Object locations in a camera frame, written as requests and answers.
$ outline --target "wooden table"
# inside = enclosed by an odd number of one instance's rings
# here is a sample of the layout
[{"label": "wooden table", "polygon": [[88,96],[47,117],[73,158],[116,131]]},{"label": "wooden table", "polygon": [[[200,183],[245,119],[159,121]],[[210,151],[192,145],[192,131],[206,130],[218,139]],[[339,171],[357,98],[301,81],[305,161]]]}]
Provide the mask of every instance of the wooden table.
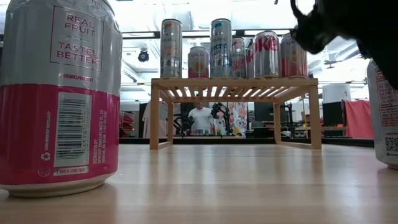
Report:
[{"label": "wooden table", "polygon": [[393,224],[398,171],[370,148],[122,145],[119,170],[77,195],[9,198],[0,223]]},{"label": "wooden table", "polygon": [[[280,104],[306,93],[310,102],[311,144],[282,142]],[[167,142],[159,144],[160,99],[168,104],[168,133],[173,132],[174,103],[268,102],[274,103],[276,144],[322,149],[318,98],[316,78],[153,78],[150,92],[150,149],[161,149],[173,144],[172,135],[167,136]]]}]

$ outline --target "qr code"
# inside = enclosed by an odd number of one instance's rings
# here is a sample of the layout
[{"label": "qr code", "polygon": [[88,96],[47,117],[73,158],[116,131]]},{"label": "qr code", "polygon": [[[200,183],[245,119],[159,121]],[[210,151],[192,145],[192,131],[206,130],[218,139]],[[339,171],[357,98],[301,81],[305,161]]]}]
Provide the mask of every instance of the qr code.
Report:
[{"label": "qr code", "polygon": [[398,138],[386,137],[387,152],[398,152]]}]

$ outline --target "pink and silver can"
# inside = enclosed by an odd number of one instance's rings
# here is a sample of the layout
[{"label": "pink and silver can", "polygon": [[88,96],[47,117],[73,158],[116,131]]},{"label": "pink and silver can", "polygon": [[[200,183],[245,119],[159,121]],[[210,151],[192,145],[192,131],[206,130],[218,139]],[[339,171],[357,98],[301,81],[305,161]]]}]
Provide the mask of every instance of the pink and silver can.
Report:
[{"label": "pink and silver can", "polygon": [[307,53],[290,34],[282,36],[280,56],[282,77],[308,78]]},{"label": "pink and silver can", "polygon": [[280,77],[280,45],[271,31],[258,33],[254,38],[254,76]]},{"label": "pink and silver can", "polygon": [[209,77],[209,53],[204,47],[192,47],[188,54],[188,78]]},{"label": "pink and silver can", "polygon": [[376,158],[398,169],[398,91],[373,60],[368,65],[368,83]]},{"label": "pink and silver can", "polygon": [[3,51],[0,188],[50,197],[101,185],[118,168],[122,36],[109,3],[13,0]]},{"label": "pink and silver can", "polygon": [[254,78],[254,45],[249,45],[246,49],[246,76]]},{"label": "pink and silver can", "polygon": [[231,77],[246,78],[246,52],[242,37],[232,38],[231,59]]},{"label": "pink and silver can", "polygon": [[182,24],[176,19],[162,22],[160,77],[182,78]]}]

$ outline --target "barcode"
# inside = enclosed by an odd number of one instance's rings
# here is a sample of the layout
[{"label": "barcode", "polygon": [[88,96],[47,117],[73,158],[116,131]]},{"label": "barcode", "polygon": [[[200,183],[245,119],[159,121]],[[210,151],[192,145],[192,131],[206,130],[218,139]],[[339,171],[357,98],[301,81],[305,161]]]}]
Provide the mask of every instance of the barcode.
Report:
[{"label": "barcode", "polygon": [[59,94],[55,167],[89,164],[90,121],[91,95]]},{"label": "barcode", "polygon": [[398,152],[398,138],[385,137],[385,140],[387,152]]}]

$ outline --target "wooden tabletop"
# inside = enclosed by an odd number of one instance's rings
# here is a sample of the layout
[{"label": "wooden tabletop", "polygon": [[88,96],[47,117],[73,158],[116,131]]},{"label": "wooden tabletop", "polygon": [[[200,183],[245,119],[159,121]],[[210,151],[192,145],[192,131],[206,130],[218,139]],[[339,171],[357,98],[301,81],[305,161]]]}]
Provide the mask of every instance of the wooden tabletop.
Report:
[{"label": "wooden tabletop", "polygon": [[120,145],[119,159],[90,192],[0,190],[0,223],[398,223],[398,171],[369,148]]}]

